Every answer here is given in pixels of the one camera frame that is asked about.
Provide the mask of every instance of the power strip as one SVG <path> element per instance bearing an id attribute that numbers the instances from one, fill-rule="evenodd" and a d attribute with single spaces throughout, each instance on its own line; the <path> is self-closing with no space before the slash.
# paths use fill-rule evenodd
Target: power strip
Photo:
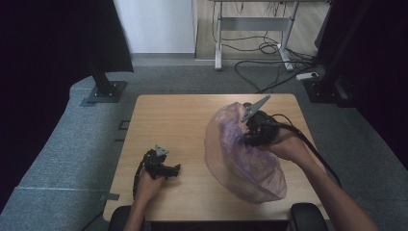
<path id="1" fill-rule="evenodd" d="M 319 77 L 319 75 L 316 72 L 309 72 L 309 73 L 304 73 L 304 74 L 298 74 L 296 75 L 296 80 L 301 81 L 305 79 L 313 79 Z"/>

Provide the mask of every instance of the black curtain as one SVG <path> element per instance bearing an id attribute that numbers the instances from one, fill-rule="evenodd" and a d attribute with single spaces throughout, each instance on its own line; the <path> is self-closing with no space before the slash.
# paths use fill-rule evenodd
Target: black curtain
<path id="1" fill-rule="evenodd" d="M 70 87 L 104 72 L 133 72 L 112 0 L 3 1 L 0 7 L 0 177 L 3 210 L 64 113 Z"/>
<path id="2" fill-rule="evenodd" d="M 360 16 L 357 30 L 339 51 Z M 408 2 L 337 0 L 332 5 L 319 54 L 330 73 L 352 84 L 353 105 L 408 167 Z"/>

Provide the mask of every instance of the desk leg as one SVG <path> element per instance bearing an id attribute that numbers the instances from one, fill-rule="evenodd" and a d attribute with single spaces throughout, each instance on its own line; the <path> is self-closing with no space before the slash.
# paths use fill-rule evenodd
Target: desk leg
<path id="1" fill-rule="evenodd" d="M 216 70 L 222 70 L 221 21 L 222 21 L 222 2 L 219 2 L 219 14 L 217 21 Z"/>
<path id="2" fill-rule="evenodd" d="M 293 66 L 291 63 L 289 63 L 290 60 L 289 60 L 288 52 L 286 50 L 286 46 L 288 45 L 289 36 L 291 35 L 292 27 L 294 24 L 294 18 L 296 16 L 298 6 L 299 6 L 299 2 L 294 2 L 292 15 L 289 17 L 288 28 L 286 29 L 286 31 L 284 31 L 285 35 L 283 37 L 282 44 L 278 44 L 279 53 L 282 57 L 282 61 L 285 62 L 285 68 L 288 71 L 293 71 Z"/>

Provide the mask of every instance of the wooden table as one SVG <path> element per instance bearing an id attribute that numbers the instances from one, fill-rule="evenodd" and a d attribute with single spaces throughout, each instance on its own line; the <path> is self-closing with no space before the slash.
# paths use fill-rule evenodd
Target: wooden table
<path id="1" fill-rule="evenodd" d="M 135 172 L 142 156 L 149 149 L 154 149 L 155 144 L 170 151 L 165 164 L 181 164 L 181 170 L 178 177 L 165 181 L 149 204 L 146 220 L 281 220 L 289 219 L 289 210 L 297 202 L 316 204 L 323 216 L 328 218 L 306 176 L 292 162 L 280 160 L 288 185 L 287 196 L 261 205 L 236 198 L 207 169 L 204 162 L 204 139 L 211 117 L 223 106 L 234 102 L 254 103 L 263 97 L 260 94 L 140 96 L 111 187 L 111 193 L 119 194 L 119 199 L 108 200 L 104 219 L 110 220 L 117 207 L 132 204 Z M 262 110 L 269 115 L 288 116 L 293 125 L 312 141 L 293 95 L 273 94 Z"/>

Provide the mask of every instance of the transparent plastic bag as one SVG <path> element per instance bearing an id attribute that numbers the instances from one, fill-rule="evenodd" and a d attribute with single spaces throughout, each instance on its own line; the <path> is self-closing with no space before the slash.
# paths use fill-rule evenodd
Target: transparent plastic bag
<path id="1" fill-rule="evenodd" d="M 243 143 L 245 107 L 234 103 L 218 110 L 207 126 L 205 162 L 218 182 L 238 198 L 254 204 L 286 196 L 278 158 Z"/>

